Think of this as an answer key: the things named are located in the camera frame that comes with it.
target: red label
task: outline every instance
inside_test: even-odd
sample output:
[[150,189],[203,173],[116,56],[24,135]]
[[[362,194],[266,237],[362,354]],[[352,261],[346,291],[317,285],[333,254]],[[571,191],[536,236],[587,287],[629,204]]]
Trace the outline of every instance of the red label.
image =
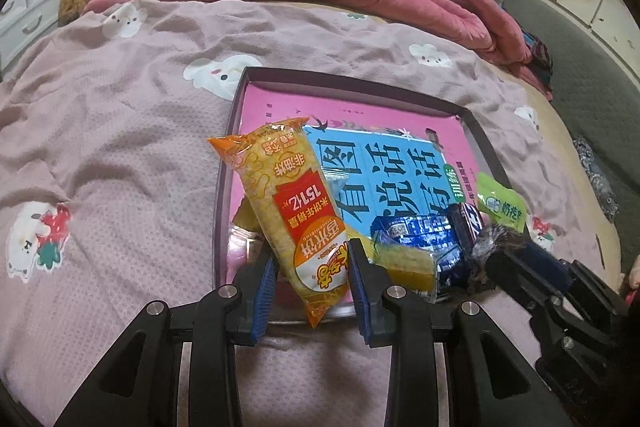
[[273,200],[296,244],[305,232],[307,222],[323,216],[335,216],[322,178],[311,169],[295,182],[277,187]]

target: white bear print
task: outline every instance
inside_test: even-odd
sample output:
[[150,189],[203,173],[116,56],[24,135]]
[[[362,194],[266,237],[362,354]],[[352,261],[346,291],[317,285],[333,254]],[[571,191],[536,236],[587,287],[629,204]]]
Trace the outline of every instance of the white bear print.
[[125,3],[102,23],[102,34],[107,39],[133,37],[146,21],[146,10],[136,8],[133,3]]
[[222,99],[233,100],[242,71],[246,67],[261,66],[260,61],[251,55],[232,55],[222,62],[201,58],[191,62],[182,76],[193,81],[196,88],[205,88]]
[[453,66],[453,62],[449,59],[449,56],[444,52],[439,52],[438,49],[431,44],[425,44],[423,46],[412,44],[409,46],[409,53],[414,56],[415,60],[425,66],[437,66],[440,68],[451,68]]
[[530,108],[529,106],[521,106],[519,108],[516,108],[513,113],[518,115],[520,118],[529,120],[537,131],[540,130],[540,126],[538,124],[538,114],[533,108]]
[[39,247],[36,235],[47,236],[50,229],[40,221],[40,217],[56,208],[47,203],[29,202],[22,207],[6,239],[6,271],[9,277],[22,278],[28,282],[36,263]]

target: green label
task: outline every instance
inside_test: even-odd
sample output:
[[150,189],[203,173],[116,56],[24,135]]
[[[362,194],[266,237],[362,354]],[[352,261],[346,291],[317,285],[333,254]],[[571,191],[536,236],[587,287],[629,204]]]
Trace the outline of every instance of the green label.
[[464,203],[464,201],[466,201],[465,193],[462,190],[462,185],[460,184],[456,170],[453,169],[453,166],[446,163],[444,165],[444,173],[447,176],[447,181],[449,181],[449,186],[451,187],[455,201],[457,203]]

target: drawer handle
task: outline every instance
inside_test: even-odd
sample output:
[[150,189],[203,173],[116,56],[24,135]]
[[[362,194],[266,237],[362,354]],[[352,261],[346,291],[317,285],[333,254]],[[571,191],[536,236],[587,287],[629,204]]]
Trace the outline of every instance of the drawer handle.
[[4,14],[8,14],[9,12],[11,12],[11,9],[14,7],[15,4],[15,0],[11,0],[11,3],[9,3],[9,5],[6,8],[3,8],[2,10],[0,10],[0,16],[4,16]]
[[24,35],[29,35],[30,33],[35,32],[40,26],[41,22],[42,22],[42,14],[38,16],[38,20],[36,21],[36,24],[34,24],[32,28],[29,28],[29,25],[27,25],[22,29],[22,33]]

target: yellow wafer package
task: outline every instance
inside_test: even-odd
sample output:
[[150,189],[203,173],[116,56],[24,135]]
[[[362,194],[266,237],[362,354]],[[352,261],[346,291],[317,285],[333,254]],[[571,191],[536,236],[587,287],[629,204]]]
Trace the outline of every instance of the yellow wafer package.
[[280,269],[316,327],[347,291],[347,236],[305,131],[307,118],[209,138],[238,174]]

